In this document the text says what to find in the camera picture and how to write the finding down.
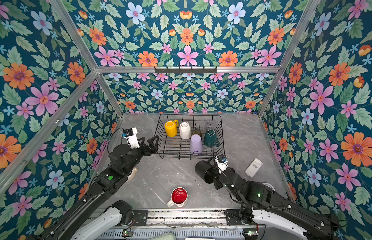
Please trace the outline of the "dark green mug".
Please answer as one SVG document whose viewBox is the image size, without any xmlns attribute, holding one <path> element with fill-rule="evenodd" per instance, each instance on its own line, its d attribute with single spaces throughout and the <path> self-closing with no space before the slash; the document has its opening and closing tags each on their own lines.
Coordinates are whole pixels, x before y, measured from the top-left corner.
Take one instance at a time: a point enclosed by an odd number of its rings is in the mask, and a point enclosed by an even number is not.
<svg viewBox="0 0 372 240">
<path fill-rule="evenodd" d="M 220 143 L 217 138 L 216 132 L 213 129 L 208 129 L 205 136 L 204 136 L 204 145 L 213 148 L 213 147 L 219 147 Z"/>
</svg>

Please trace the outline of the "red and white mug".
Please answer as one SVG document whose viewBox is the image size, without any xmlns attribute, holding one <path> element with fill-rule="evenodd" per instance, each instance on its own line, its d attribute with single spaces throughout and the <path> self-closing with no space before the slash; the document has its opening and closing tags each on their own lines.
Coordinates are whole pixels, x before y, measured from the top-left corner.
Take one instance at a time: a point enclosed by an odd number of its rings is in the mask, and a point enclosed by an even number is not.
<svg viewBox="0 0 372 240">
<path fill-rule="evenodd" d="M 171 200 L 167 203 L 169 208 L 176 206 L 183 208 L 188 200 L 188 193 L 185 188 L 179 187 L 173 190 L 171 194 Z"/>
</svg>

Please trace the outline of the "black wire dish rack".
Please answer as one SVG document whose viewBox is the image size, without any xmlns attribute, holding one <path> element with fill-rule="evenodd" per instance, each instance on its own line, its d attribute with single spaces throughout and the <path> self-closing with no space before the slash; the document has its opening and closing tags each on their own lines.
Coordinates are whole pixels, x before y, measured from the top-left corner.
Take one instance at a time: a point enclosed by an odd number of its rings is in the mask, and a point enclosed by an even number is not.
<svg viewBox="0 0 372 240">
<path fill-rule="evenodd" d="M 219 115 L 160 114 L 155 136 L 161 158 L 209 159 L 225 153 Z"/>
</svg>

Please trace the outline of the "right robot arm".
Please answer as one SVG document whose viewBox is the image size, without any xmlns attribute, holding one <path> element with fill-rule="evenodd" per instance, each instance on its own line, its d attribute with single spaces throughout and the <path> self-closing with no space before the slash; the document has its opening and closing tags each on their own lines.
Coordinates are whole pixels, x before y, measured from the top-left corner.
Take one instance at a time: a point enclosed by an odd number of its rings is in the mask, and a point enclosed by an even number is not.
<svg viewBox="0 0 372 240">
<path fill-rule="evenodd" d="M 332 240 L 340 227 L 337 215 L 312 212 L 262 183 L 244 180 L 230 167 L 214 172 L 215 187 L 225 188 L 240 205 L 238 218 L 244 224 L 277 228 L 302 240 Z"/>
</svg>

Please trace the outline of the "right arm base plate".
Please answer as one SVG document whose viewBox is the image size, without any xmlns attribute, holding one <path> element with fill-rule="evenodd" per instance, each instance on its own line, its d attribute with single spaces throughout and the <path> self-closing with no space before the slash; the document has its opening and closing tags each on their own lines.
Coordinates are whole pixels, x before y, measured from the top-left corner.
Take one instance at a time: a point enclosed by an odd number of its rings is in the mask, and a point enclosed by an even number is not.
<svg viewBox="0 0 372 240">
<path fill-rule="evenodd" d="M 229 226 L 253 224 L 251 214 L 251 209 L 247 209 L 245 207 L 241 207 L 240 209 L 227 209 L 224 211 L 224 215 L 226 216 L 226 224 Z"/>
</svg>

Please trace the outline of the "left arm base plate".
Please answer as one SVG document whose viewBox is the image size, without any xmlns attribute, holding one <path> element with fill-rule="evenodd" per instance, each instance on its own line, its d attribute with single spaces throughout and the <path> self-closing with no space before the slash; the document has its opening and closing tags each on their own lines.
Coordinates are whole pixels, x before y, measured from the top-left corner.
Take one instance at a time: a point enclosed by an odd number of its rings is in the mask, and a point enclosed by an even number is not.
<svg viewBox="0 0 372 240">
<path fill-rule="evenodd" d="M 147 224 L 149 211 L 148 210 L 133 210 L 132 227 L 144 227 Z"/>
</svg>

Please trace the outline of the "white cream mug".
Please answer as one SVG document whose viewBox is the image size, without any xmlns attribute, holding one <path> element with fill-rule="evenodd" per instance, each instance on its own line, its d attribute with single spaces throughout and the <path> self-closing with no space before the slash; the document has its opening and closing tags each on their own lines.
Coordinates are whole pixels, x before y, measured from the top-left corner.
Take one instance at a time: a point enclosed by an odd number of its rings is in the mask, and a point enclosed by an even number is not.
<svg viewBox="0 0 372 240">
<path fill-rule="evenodd" d="M 180 136 L 183 140 L 188 140 L 191 138 L 191 126 L 188 122 L 182 122 L 179 125 Z"/>
</svg>

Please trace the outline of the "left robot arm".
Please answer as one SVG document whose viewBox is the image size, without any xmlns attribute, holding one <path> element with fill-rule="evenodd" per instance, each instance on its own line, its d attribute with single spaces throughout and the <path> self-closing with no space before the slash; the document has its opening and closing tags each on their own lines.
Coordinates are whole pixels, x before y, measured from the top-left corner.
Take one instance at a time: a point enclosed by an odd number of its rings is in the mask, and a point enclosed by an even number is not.
<svg viewBox="0 0 372 240">
<path fill-rule="evenodd" d="M 158 142 L 159 136 L 154 136 L 148 140 L 138 139 L 136 148 L 131 143 L 116 146 L 109 153 L 111 163 L 94 179 L 86 194 L 41 234 L 30 235 L 27 238 L 29 240 L 94 240 L 119 223 L 130 224 L 134 217 L 133 208 L 123 200 L 115 202 L 96 220 L 87 225 L 85 222 L 128 181 L 143 157 L 151 156 L 158 151 Z"/>
</svg>

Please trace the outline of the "clear plastic cup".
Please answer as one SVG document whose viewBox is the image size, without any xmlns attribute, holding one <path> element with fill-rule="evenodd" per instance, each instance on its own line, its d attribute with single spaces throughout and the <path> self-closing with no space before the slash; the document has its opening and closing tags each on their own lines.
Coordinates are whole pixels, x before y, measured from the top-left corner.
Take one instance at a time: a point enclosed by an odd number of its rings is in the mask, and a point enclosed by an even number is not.
<svg viewBox="0 0 372 240">
<path fill-rule="evenodd" d="M 207 133 L 209 130 L 215 130 L 215 122 L 214 121 L 206 121 L 204 125 L 204 131 Z"/>
</svg>

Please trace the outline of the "olive glass cup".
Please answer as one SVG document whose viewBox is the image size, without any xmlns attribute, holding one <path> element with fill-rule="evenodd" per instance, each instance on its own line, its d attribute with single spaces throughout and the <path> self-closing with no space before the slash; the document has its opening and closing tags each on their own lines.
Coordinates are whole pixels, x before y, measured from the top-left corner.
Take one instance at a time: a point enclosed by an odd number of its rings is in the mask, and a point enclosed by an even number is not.
<svg viewBox="0 0 372 240">
<path fill-rule="evenodd" d="M 200 123 L 194 124 L 192 135 L 199 135 L 202 138 L 202 131 L 200 128 Z"/>
</svg>

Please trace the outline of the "black mug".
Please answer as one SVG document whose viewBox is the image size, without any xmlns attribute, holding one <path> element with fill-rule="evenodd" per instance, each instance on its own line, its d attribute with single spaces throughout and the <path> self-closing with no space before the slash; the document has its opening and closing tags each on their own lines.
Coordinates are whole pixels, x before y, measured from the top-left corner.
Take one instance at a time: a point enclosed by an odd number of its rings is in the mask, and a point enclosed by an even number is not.
<svg viewBox="0 0 372 240">
<path fill-rule="evenodd" d="M 213 184 L 214 179 L 218 176 L 215 157 L 211 157 L 208 161 L 199 161 L 195 165 L 194 170 L 195 173 L 207 184 Z"/>
</svg>

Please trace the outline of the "yellow mug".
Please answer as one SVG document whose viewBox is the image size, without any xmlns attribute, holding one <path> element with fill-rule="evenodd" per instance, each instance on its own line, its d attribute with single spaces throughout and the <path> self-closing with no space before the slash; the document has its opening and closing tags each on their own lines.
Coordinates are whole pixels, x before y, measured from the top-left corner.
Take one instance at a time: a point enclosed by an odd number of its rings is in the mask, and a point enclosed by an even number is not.
<svg viewBox="0 0 372 240">
<path fill-rule="evenodd" d="M 168 137 L 173 138 L 178 134 L 178 120 L 167 121 L 165 123 L 165 130 Z"/>
</svg>

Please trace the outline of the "lilac plastic cup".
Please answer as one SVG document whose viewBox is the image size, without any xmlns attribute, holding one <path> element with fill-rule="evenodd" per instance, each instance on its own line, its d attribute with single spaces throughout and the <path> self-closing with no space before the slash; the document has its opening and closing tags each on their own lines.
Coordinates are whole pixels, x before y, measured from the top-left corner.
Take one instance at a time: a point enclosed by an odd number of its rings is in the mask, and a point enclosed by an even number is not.
<svg viewBox="0 0 372 240">
<path fill-rule="evenodd" d="M 190 152 L 192 155 L 201 155 L 203 152 L 203 145 L 201 136 L 198 134 L 192 135 L 190 138 Z"/>
</svg>

